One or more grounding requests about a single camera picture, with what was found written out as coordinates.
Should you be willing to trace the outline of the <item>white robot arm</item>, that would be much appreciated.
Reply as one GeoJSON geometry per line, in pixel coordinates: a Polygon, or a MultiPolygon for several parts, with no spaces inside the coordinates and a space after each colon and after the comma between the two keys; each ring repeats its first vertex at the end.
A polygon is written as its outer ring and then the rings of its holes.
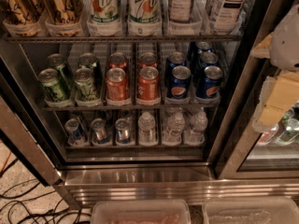
{"type": "Polygon", "coordinates": [[[263,82],[252,127],[256,132],[270,131],[283,115],[299,101],[299,5],[295,5],[250,55],[266,58],[282,73],[263,82]]]}

